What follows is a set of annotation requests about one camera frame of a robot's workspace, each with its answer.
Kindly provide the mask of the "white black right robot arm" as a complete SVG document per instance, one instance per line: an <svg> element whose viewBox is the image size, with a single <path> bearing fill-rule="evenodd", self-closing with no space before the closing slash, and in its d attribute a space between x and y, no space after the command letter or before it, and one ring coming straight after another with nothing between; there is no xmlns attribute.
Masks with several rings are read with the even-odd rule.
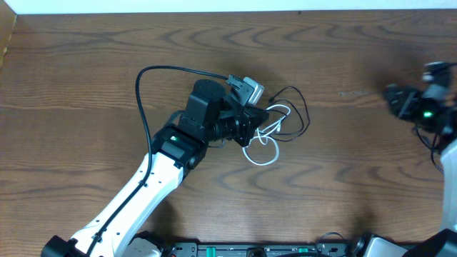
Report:
<svg viewBox="0 0 457 257"><path fill-rule="evenodd" d="M439 232L405 251L404 256L456 255L456 105L448 105L451 69L455 63L437 61L425 65L424 90L388 85L383 97L396 118L434 135L428 145L431 157L439 153L443 173L443 211Z"/></svg>

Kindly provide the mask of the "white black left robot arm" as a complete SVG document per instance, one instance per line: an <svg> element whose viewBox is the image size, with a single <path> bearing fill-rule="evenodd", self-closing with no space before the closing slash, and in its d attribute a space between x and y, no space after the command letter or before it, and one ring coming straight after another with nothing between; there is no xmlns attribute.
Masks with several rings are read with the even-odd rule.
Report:
<svg viewBox="0 0 457 257"><path fill-rule="evenodd" d="M96 218L69 240L53 236L42 256L160 256L162 247L139 233L154 209L203 160L212 141L249 145L268 112L255 107L264 87L229 76L231 91L209 79L194 84L186 108L148 140L149 153L129 182Z"/></svg>

